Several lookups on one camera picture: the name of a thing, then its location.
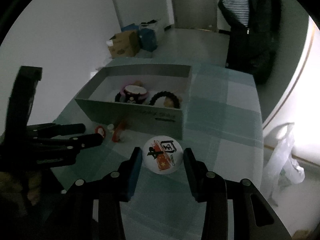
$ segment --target table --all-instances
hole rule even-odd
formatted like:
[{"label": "table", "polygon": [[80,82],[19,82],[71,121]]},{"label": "table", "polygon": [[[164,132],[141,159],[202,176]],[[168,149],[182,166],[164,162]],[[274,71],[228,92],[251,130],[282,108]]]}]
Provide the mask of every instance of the table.
[{"label": "table", "polygon": [[[183,59],[118,58],[107,66],[147,63],[192,66],[188,114],[183,140],[178,142],[183,149],[191,147],[197,160],[224,179],[248,178],[259,188],[263,168],[262,119],[253,77]],[[84,123],[86,133],[93,133],[100,125],[90,121],[74,99],[55,122]],[[155,136],[130,130],[125,133],[124,142],[113,143],[109,136],[101,146],[81,151],[76,164],[53,168],[53,173],[65,189],[77,179],[101,179],[117,170],[135,146],[142,148]],[[183,165],[172,174],[159,175],[142,164],[135,195],[120,206],[128,240],[201,238],[205,203],[197,203],[192,197]]]}]

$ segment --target white small ball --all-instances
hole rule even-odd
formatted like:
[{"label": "white small ball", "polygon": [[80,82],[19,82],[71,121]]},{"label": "white small ball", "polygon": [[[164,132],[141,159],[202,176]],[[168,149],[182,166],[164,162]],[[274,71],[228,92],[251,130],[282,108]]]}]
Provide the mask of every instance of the white small ball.
[{"label": "white small ball", "polygon": [[183,161],[180,144],[168,136],[156,136],[146,142],[142,158],[147,168],[158,174],[176,171]]}]

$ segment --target gray storage box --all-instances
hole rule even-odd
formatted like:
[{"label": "gray storage box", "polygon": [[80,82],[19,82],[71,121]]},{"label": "gray storage box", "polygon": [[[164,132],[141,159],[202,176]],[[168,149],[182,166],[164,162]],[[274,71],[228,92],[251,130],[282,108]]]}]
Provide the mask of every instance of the gray storage box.
[{"label": "gray storage box", "polygon": [[[170,91],[182,98],[180,109],[115,102],[124,85],[141,81],[149,91],[146,102],[157,92]],[[75,100],[91,121],[117,125],[127,120],[127,129],[182,139],[184,114],[189,101],[191,66],[139,64],[102,68],[77,94]]]}]

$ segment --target door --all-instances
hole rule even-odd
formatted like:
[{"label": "door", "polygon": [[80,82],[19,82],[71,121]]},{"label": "door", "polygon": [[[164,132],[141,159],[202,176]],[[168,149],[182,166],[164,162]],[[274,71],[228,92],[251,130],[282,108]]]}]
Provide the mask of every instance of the door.
[{"label": "door", "polygon": [[172,0],[175,27],[217,29],[217,0]]}]

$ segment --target silver screw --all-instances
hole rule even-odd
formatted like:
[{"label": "silver screw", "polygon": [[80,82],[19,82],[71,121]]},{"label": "silver screw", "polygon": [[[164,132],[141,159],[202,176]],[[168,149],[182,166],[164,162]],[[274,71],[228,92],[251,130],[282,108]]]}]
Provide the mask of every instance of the silver screw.
[{"label": "silver screw", "polygon": [[83,185],[84,184],[84,180],[83,179],[78,179],[77,181],[76,181],[76,185],[77,186],[81,186],[81,185]]},{"label": "silver screw", "polygon": [[213,171],[208,171],[205,175],[210,179],[212,179],[216,176],[216,174]]},{"label": "silver screw", "polygon": [[250,182],[250,180],[248,180],[248,179],[243,179],[243,180],[242,180],[242,184],[245,185],[245,186],[250,186],[250,185],[251,185],[251,182]]},{"label": "silver screw", "polygon": [[117,178],[117,177],[119,177],[119,175],[120,175],[119,172],[113,171],[113,172],[111,172],[110,177],[112,177],[112,178]]}]

